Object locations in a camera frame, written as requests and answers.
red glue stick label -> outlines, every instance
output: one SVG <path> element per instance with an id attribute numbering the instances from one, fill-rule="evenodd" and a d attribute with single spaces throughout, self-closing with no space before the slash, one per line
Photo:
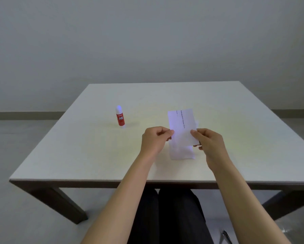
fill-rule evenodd
<path id="1" fill-rule="evenodd" d="M 121 113 L 120 115 L 116 114 L 116 116 L 117 116 L 119 126 L 124 126 L 125 125 L 125 120 L 124 120 L 123 113 Z"/>

white tabletop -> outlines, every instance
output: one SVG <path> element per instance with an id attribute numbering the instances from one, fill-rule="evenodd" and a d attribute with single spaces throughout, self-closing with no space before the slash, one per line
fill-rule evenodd
<path id="1" fill-rule="evenodd" d="M 126 128 L 115 107 L 123 108 Z M 119 181 L 139 153 L 147 127 L 169 127 L 168 110 L 193 108 L 199 127 L 223 135 L 247 181 L 304 182 L 304 140 L 240 82 L 89 85 L 11 176 L 13 180 Z M 205 155 L 170 160 L 168 144 L 148 180 L 215 178 Z"/>

gray wall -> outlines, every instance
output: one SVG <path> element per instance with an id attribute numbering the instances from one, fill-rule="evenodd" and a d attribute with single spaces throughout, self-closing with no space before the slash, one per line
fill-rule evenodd
<path id="1" fill-rule="evenodd" d="M 304 108 L 304 0 L 0 0 L 0 111 L 66 110 L 89 83 L 226 80 Z"/>

baseboard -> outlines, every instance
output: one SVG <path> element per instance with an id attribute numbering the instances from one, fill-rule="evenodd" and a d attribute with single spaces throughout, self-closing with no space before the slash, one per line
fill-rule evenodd
<path id="1" fill-rule="evenodd" d="M 272 110 L 280 118 L 304 118 L 304 110 Z M 0 112 L 0 120 L 59 120 L 64 111 Z"/>

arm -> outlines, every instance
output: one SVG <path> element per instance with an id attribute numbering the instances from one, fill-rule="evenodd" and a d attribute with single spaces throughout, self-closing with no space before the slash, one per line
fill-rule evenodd
<path id="1" fill-rule="evenodd" d="M 173 130 L 151 127 L 142 135 L 141 151 L 82 244 L 127 243 L 150 168 Z"/>
<path id="2" fill-rule="evenodd" d="M 209 129 L 191 134 L 206 154 L 239 243 L 290 243 L 233 165 L 222 136 Z"/>

